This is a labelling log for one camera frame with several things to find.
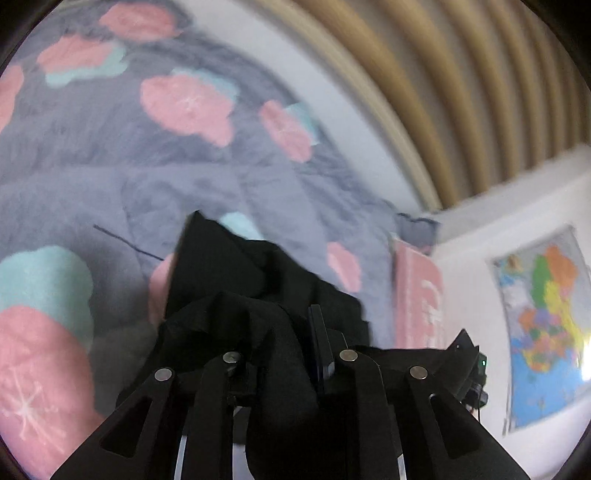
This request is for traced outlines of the black hooded jacket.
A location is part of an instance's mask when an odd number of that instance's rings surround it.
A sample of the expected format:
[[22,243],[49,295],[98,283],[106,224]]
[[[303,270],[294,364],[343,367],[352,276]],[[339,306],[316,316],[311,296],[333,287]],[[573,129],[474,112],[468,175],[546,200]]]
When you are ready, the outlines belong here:
[[318,364],[308,309],[355,347],[370,347],[355,298],[294,262],[193,214],[170,270],[164,321],[148,365],[195,371],[226,352],[245,369],[247,466],[256,479],[313,479],[320,422]]

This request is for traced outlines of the pink pillow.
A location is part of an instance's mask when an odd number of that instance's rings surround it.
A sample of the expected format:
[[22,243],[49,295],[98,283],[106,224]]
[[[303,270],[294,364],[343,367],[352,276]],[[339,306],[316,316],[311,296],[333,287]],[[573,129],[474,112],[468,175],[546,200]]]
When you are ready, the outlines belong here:
[[394,344],[399,349],[445,347],[443,277],[433,260],[394,241]]

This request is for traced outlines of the striped window blind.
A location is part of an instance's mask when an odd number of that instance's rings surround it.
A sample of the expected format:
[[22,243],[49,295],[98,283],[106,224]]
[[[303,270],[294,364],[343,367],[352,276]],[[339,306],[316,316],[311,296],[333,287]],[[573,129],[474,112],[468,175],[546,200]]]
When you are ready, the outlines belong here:
[[446,209],[590,139],[586,1],[267,1]]

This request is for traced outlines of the grey floral bed blanket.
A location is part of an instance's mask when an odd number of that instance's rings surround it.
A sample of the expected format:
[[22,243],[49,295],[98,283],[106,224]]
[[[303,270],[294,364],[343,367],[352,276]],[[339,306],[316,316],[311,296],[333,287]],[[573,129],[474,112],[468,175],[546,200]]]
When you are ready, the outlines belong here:
[[383,348],[391,243],[435,236],[175,3],[49,15],[1,77],[1,437],[28,476],[49,478],[144,363],[194,211],[358,298]]

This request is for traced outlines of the colourful wall map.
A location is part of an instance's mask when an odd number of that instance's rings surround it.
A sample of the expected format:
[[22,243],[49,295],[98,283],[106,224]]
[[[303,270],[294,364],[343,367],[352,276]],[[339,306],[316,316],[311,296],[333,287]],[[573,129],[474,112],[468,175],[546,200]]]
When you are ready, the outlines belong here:
[[493,258],[491,269],[508,331],[510,433],[590,391],[590,265],[568,225]]

